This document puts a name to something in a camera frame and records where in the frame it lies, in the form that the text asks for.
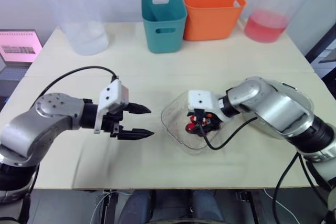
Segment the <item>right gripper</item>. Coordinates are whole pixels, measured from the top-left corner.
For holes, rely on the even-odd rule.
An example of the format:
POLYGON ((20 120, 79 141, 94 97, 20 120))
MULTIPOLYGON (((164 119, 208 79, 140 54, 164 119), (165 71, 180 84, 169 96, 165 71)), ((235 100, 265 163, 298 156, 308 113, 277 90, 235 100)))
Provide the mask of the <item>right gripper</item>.
POLYGON ((221 120, 213 113, 203 113, 202 118, 199 123, 199 132, 201 133, 201 128, 204 133, 209 133, 211 131, 217 131, 220 128, 221 120))

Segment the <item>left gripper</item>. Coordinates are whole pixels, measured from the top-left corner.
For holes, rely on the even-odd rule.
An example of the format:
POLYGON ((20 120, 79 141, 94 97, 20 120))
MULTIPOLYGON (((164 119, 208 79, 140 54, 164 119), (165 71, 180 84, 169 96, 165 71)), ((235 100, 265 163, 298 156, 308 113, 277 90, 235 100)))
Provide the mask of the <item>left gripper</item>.
MULTIPOLYGON (((147 114, 151 113, 151 110, 144 105, 129 103, 128 112, 131 114, 147 114)), ((140 140, 154 134, 154 132, 146 129, 123 130, 123 126, 120 125, 122 120, 123 111, 114 114, 108 112, 103 116, 101 130, 109 133, 111 138, 119 140, 140 140)))

